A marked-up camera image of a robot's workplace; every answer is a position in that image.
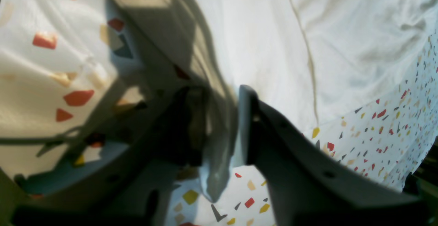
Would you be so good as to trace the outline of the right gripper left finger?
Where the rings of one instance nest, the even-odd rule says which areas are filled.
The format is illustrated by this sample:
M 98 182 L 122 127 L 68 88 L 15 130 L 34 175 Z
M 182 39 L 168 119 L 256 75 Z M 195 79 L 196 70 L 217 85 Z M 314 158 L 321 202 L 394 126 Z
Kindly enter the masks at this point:
M 75 184 L 29 198 L 14 226 L 164 226 L 181 166 L 202 163 L 208 92 L 178 90 L 166 110 L 113 161 Z

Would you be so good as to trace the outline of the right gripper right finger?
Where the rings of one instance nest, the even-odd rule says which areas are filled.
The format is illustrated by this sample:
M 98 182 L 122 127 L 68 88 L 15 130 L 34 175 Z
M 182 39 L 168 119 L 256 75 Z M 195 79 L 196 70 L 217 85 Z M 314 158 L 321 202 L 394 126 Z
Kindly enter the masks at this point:
M 278 226 L 427 226 L 419 196 L 360 177 L 316 149 L 280 112 L 239 88 L 243 160 L 268 184 Z

